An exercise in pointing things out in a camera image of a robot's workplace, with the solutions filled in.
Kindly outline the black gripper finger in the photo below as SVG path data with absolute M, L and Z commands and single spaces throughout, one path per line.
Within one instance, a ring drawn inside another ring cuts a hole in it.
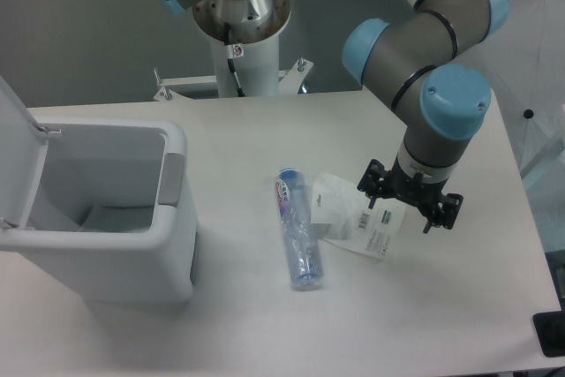
M 427 234 L 431 228 L 443 227 L 451 230 L 456 222 L 463 204 L 463 195 L 458 193 L 437 193 L 432 200 L 421 207 L 421 214 L 426 218 L 423 232 Z
M 361 177 L 357 189 L 368 199 L 368 208 L 373 209 L 378 199 L 389 199 L 391 197 L 391 181 L 389 171 L 376 159 L 372 159 L 365 173 Z

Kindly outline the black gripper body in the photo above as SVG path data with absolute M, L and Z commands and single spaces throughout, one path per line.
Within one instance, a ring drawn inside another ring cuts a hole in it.
M 420 214 L 430 215 L 433 210 L 447 199 L 442 192 L 446 181 L 427 184 L 421 177 L 409 177 L 395 160 L 385 178 L 383 196 L 385 199 L 397 199 L 415 207 Z

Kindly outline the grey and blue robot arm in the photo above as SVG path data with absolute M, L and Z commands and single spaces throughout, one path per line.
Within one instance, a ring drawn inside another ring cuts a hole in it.
M 276 41 L 290 17 L 289 0 L 161 0 L 174 14 L 191 11 L 211 42 L 222 97 L 277 95 Z M 394 164 L 371 161 L 358 183 L 370 201 L 400 200 L 428 227 L 451 229 L 463 198 L 444 193 L 454 167 L 483 124 L 491 89 L 456 57 L 498 30 L 508 0 L 407 0 L 414 15 L 399 26 L 381 19 L 358 25 L 342 62 L 406 127 Z

